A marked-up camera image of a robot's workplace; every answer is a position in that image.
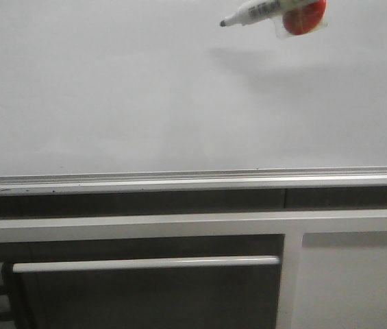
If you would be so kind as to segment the white black-tip marker pen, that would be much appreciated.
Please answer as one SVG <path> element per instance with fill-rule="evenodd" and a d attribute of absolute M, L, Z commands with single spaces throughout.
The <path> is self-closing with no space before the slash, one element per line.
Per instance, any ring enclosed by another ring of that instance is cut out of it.
<path fill-rule="evenodd" d="M 257 0 L 244 2 L 232 15 L 225 17 L 221 22 L 221 27 L 232 25 L 251 25 L 265 19 L 301 9 L 302 7 L 314 3 L 309 0 Z"/>

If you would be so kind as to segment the red round magnet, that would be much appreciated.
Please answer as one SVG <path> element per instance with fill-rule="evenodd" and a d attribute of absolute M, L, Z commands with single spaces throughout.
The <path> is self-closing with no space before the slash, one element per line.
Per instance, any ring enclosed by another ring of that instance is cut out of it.
<path fill-rule="evenodd" d="M 284 29 L 293 36 L 300 36 L 324 27 L 326 7 L 327 1 L 320 0 L 287 11 L 282 17 Z"/>

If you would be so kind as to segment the white whiteboard surface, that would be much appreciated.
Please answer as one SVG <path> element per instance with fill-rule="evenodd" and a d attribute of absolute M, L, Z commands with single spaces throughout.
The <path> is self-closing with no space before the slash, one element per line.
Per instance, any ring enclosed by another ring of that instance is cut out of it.
<path fill-rule="evenodd" d="M 387 167 L 387 1 L 0 1 L 0 176 Z"/>

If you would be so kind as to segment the white horizontal round bar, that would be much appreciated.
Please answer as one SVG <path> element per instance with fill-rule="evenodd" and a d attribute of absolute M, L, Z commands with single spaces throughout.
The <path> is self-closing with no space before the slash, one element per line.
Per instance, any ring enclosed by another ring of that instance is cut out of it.
<path fill-rule="evenodd" d="M 195 258 L 149 258 L 132 260 L 89 260 L 48 263 L 15 263 L 14 273 L 166 269 L 187 267 L 237 267 L 279 265 L 278 256 L 215 256 Z"/>

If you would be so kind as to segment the white metal stand frame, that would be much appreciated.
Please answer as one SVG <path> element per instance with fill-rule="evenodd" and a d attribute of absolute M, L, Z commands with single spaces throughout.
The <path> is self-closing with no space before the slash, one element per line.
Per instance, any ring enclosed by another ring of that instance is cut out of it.
<path fill-rule="evenodd" d="M 215 256 L 281 263 L 12 271 Z M 387 328 L 387 210 L 0 219 L 0 328 Z"/>

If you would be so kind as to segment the aluminium whiteboard tray rail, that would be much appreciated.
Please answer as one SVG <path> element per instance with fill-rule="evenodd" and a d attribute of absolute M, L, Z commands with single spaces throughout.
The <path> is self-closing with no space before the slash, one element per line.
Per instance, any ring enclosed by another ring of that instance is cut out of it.
<path fill-rule="evenodd" d="M 2 176 L 0 196 L 348 186 L 387 186 L 387 167 Z"/>

